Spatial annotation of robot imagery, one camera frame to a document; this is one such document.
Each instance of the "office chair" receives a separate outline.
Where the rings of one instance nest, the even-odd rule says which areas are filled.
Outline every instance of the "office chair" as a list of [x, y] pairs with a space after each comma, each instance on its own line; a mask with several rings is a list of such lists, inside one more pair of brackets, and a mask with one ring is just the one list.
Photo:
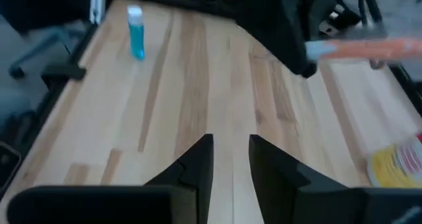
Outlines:
[[57, 42], [63, 44], [70, 53], [71, 39], [83, 37], [84, 31], [67, 29], [64, 24], [86, 18], [87, 5], [89, 0], [0, 0], [0, 13], [20, 34], [40, 28], [51, 28], [50, 34], [11, 62], [9, 74], [15, 79], [23, 78], [25, 73], [20, 67], [21, 64]]

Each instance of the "gray floor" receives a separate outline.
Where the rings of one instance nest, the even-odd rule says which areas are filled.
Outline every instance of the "gray floor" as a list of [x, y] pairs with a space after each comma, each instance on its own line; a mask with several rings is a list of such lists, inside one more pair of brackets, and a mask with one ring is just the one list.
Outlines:
[[[357, 6], [357, 0], [345, 0]], [[421, 0], [378, 0], [384, 21], [390, 31], [395, 35], [418, 36], [422, 39], [422, 3]], [[9, 62], [22, 50], [37, 42], [47, 30], [34, 32], [30, 40], [22, 39], [7, 23], [0, 19], [0, 87], [17, 88], [28, 94], [32, 106], [40, 102], [47, 88], [40, 79], [43, 66], [48, 63], [65, 62], [68, 55], [59, 43], [44, 54], [32, 59], [23, 65], [26, 78], [14, 80], [7, 74]], [[422, 67], [420, 61], [405, 62], [407, 71], [412, 77], [422, 80]]]

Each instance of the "wooden tabletop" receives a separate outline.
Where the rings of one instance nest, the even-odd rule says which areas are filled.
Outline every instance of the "wooden tabletop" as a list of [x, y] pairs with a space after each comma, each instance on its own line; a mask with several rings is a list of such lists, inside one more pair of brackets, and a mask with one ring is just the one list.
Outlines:
[[[146, 59], [129, 53], [126, 7], [144, 10]], [[209, 223], [262, 223], [248, 158], [259, 134], [348, 186], [368, 186], [365, 158], [422, 119], [388, 70], [321, 63], [304, 80], [234, 22], [114, 0], [0, 204], [41, 184], [140, 185], [214, 134]]]

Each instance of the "white bottle cap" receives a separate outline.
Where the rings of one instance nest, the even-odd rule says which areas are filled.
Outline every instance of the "white bottle cap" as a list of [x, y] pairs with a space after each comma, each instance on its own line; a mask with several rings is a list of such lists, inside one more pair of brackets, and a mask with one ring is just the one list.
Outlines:
[[142, 20], [142, 9], [137, 5], [129, 5], [127, 7], [127, 20], [129, 24], [141, 25]]

